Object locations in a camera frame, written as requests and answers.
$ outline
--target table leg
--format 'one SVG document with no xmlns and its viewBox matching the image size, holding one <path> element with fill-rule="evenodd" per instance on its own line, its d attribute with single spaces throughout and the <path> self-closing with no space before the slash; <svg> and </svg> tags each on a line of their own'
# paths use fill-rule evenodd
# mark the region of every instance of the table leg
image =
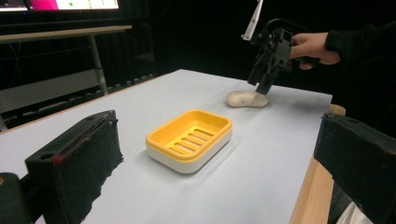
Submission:
<svg viewBox="0 0 396 224">
<path fill-rule="evenodd" d="M 1 117 L 0 114 L 0 132 L 6 131 L 7 130 L 7 125 L 4 123 L 3 118 Z"/>
<path fill-rule="evenodd" d="M 103 95 L 108 95 L 105 74 L 103 73 L 102 64 L 100 63 L 100 57 L 99 57 L 98 48 L 96 46 L 95 35 L 89 35 L 88 38 L 90 40 L 92 57 L 95 65 L 96 78 L 98 79 L 98 83 Z"/>
</svg>

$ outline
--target screen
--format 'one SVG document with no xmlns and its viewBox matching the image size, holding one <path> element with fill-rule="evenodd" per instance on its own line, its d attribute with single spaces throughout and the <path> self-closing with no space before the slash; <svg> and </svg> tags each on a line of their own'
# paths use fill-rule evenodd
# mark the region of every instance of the screen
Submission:
<svg viewBox="0 0 396 224">
<path fill-rule="evenodd" d="M 35 11 L 118 9 L 119 4 L 117 0 L 30 0 L 29 8 Z"/>
<path fill-rule="evenodd" d="M 25 11 L 27 7 L 23 0 L 0 0 L 0 11 Z"/>
</svg>

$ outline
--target soap dish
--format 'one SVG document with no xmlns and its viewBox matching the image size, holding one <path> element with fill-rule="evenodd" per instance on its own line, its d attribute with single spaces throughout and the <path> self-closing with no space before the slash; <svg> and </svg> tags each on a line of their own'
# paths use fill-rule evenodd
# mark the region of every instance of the soap dish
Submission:
<svg viewBox="0 0 396 224">
<path fill-rule="evenodd" d="M 148 134 L 147 153 L 182 174 L 190 174 L 230 141 L 232 128 L 232 122 L 223 116 L 189 110 Z"/>
</svg>

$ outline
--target human hand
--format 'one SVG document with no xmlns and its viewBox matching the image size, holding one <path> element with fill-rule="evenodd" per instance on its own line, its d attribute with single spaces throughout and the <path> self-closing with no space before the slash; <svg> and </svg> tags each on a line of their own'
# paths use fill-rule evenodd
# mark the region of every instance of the human hand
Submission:
<svg viewBox="0 0 396 224">
<path fill-rule="evenodd" d="M 341 61 L 340 55 L 336 51 L 325 49 L 325 43 L 328 33 L 317 34 L 297 34 L 293 39 L 294 46 L 291 47 L 290 59 L 304 56 L 319 58 L 320 63 L 335 64 Z M 311 69 L 312 63 L 300 63 L 300 68 L 304 70 Z"/>
</svg>

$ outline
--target black sleeve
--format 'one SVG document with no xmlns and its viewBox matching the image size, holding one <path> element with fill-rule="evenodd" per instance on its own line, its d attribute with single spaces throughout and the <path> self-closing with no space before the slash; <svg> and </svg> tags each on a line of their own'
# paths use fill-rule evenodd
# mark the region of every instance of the black sleeve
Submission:
<svg viewBox="0 0 396 224">
<path fill-rule="evenodd" d="M 342 63 L 346 64 L 381 59 L 396 51 L 396 21 L 379 27 L 365 25 L 354 31 L 331 30 L 325 48 L 337 51 Z"/>
</svg>

